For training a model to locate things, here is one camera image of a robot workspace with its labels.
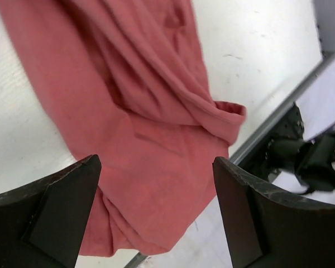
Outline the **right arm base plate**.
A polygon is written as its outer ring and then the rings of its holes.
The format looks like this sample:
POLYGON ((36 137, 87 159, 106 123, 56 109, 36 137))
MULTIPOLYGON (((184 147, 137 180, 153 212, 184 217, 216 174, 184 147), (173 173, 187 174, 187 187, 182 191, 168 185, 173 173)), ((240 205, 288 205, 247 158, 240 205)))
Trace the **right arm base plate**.
POLYGON ((253 141, 251 151, 239 163, 239 167, 271 183, 283 171, 293 174, 296 152, 302 145, 303 134, 300 110, 293 104, 270 130, 253 141))

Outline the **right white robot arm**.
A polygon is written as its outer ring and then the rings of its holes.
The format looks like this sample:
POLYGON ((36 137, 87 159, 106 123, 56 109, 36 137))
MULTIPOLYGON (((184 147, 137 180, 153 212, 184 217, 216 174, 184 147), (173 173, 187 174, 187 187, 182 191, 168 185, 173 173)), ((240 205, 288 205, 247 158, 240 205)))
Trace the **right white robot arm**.
POLYGON ((335 130, 307 141, 276 136, 258 167, 262 179, 282 189, 335 205, 335 130))

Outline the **red t shirt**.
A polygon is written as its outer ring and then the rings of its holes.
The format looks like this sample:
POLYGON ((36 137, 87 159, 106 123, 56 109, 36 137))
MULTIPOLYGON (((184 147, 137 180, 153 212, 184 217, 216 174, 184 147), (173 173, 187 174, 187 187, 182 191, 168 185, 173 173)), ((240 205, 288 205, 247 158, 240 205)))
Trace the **red t shirt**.
POLYGON ((99 186, 80 254, 170 251, 215 197, 244 106, 209 92, 190 1, 0 1, 30 83, 99 186))

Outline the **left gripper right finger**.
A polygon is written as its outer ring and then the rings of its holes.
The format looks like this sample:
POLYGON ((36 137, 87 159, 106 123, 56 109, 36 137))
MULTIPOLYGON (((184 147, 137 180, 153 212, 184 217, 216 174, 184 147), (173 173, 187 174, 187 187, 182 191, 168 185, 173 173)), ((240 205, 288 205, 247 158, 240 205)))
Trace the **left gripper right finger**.
POLYGON ((223 157, 213 176, 233 267, 335 267, 335 205, 287 192, 223 157))

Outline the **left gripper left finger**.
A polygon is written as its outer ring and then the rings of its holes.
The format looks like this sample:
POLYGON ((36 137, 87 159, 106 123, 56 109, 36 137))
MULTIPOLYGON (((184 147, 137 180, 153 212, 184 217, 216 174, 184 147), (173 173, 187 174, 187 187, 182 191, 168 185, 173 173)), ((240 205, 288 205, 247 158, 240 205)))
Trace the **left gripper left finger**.
POLYGON ((101 162, 88 156, 0 194, 0 267, 74 267, 101 162))

